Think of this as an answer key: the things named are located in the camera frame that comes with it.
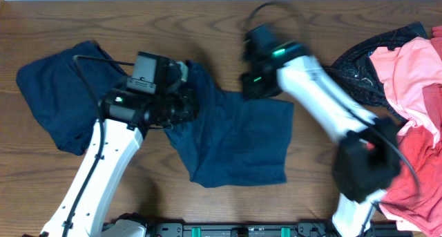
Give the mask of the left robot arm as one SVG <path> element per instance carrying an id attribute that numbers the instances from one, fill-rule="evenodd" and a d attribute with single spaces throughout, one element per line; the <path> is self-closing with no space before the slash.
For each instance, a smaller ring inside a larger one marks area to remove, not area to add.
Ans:
<path id="1" fill-rule="evenodd" d="M 84 160 L 41 236 L 148 236 L 137 216 L 106 223 L 110 203 L 146 133 L 193 121 L 198 113 L 193 89 L 152 95 L 114 88 L 99 105 L 104 118 L 94 124 Z"/>

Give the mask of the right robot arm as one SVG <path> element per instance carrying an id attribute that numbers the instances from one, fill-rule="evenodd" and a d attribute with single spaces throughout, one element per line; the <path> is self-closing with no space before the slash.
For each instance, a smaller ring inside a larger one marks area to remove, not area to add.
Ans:
<path id="1" fill-rule="evenodd" d="M 331 222 L 340 236 L 364 236 L 374 209 L 401 172 L 396 125 L 353 100 L 301 43 L 244 41 L 251 70 L 242 75 L 247 99 L 284 92 L 337 144 L 332 175 L 340 192 Z"/>

